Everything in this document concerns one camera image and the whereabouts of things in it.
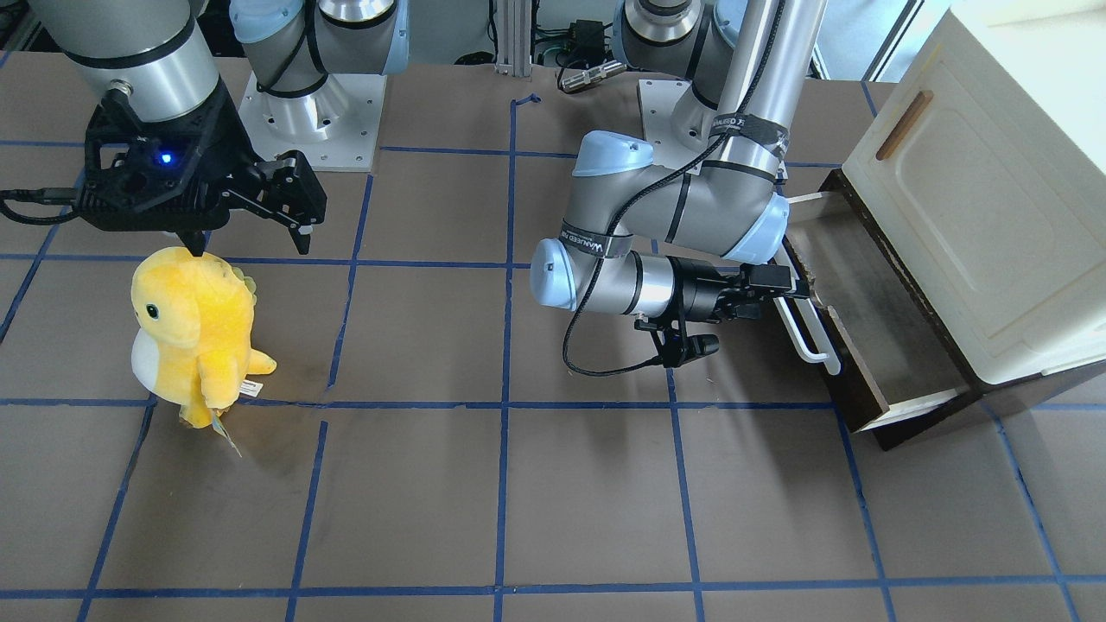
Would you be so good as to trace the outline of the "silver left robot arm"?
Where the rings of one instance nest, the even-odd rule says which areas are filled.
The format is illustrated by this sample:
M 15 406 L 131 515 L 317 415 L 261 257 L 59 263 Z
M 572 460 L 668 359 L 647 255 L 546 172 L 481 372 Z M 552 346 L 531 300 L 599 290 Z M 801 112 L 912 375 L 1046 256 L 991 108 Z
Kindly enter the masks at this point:
M 702 162 L 658 164 L 653 143 L 593 129 L 572 172 L 559 235 L 538 243 L 538 303 L 660 317 L 689 272 L 632 250 L 641 236 L 735 263 L 778 253 L 789 205 L 775 190 L 826 4 L 823 1 L 624 1 L 613 54 L 689 83 L 684 141 Z

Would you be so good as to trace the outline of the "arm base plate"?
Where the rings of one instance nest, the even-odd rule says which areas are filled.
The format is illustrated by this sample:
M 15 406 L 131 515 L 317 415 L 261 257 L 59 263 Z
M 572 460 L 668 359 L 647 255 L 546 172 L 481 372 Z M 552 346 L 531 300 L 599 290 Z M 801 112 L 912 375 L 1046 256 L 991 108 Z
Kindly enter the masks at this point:
M 387 81 L 384 75 L 332 74 L 315 93 L 276 99 L 258 91 L 255 75 L 250 75 L 238 116 L 267 160 L 295 149 L 315 172 L 371 172 Z

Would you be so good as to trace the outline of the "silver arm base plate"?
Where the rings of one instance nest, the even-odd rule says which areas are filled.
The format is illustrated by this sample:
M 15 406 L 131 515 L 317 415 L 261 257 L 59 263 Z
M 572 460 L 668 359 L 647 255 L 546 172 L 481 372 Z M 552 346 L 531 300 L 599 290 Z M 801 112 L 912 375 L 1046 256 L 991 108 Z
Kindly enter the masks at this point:
M 708 144 L 716 108 L 707 106 L 684 79 L 641 79 L 641 124 L 656 164 L 678 168 Z

